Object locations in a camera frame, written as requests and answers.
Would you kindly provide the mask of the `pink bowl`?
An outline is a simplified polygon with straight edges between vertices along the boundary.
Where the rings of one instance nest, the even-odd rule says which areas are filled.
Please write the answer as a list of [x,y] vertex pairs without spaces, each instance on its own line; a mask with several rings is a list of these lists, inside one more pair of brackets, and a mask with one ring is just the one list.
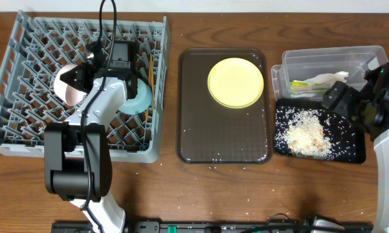
[[87,95],[83,91],[79,91],[67,83],[61,81],[61,75],[66,73],[67,71],[72,70],[77,67],[77,65],[69,64],[63,66],[60,71],[57,73],[54,80],[54,92],[58,98],[63,100],[69,106],[75,106],[79,104],[83,98]]

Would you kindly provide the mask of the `light blue bowl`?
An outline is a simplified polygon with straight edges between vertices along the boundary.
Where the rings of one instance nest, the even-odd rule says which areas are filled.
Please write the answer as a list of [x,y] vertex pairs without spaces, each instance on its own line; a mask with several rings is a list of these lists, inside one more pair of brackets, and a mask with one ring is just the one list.
[[151,105],[151,88],[141,79],[137,78],[137,94],[131,98],[131,91],[126,91],[126,100],[119,107],[119,111],[127,115],[136,115],[145,112]]

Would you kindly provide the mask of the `green snack wrapper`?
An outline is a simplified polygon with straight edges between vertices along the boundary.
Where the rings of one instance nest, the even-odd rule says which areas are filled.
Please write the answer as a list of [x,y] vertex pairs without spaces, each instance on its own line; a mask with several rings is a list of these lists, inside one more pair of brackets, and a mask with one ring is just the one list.
[[291,82],[291,92],[293,94],[323,93],[329,88],[329,85],[323,85],[320,83],[309,83],[298,80],[294,80]]

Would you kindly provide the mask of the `wooden chopstick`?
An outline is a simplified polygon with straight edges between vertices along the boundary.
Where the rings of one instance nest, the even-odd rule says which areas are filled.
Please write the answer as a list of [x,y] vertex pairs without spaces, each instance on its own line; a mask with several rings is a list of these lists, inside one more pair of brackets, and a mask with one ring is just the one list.
[[153,80],[153,54],[150,54],[150,63],[149,63],[149,80],[148,80],[152,95],[154,95],[154,80]]
[[151,107],[152,109],[155,108],[155,91],[154,91],[154,95],[152,95]]

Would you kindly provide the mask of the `yellow plate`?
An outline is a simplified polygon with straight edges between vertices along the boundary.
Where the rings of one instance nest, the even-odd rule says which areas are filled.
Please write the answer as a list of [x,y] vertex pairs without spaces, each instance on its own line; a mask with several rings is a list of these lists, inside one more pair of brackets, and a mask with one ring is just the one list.
[[264,85],[259,68],[243,58],[227,58],[217,62],[207,78],[212,98],[232,109],[254,104],[262,95]]

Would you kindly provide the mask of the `white napkin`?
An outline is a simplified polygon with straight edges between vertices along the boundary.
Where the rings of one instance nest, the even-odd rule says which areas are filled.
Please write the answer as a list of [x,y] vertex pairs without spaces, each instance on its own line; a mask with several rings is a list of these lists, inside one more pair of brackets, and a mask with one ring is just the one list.
[[349,72],[346,71],[340,71],[336,73],[325,73],[325,74],[319,74],[315,76],[314,78],[306,79],[305,82],[307,83],[317,83],[321,85],[332,85],[336,81],[344,82],[346,83],[346,78],[349,76]]

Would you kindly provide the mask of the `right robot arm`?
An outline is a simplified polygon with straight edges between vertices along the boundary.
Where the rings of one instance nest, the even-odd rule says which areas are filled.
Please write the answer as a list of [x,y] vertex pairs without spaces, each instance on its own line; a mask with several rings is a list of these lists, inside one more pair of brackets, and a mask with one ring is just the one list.
[[389,62],[366,71],[366,85],[356,90],[335,82],[322,106],[362,128],[373,141],[378,165],[378,203],[373,232],[389,232]]

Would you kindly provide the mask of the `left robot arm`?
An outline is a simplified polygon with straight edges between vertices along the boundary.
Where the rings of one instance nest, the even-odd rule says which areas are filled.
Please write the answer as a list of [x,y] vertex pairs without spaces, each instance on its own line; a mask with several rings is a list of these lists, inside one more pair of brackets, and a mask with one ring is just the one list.
[[[127,99],[126,83],[81,74],[79,65],[65,65],[56,75],[56,94],[80,108],[45,128],[45,187],[77,206],[93,232],[127,232],[126,212],[110,191],[113,169],[106,134]],[[84,79],[90,81],[90,90],[75,89]]]

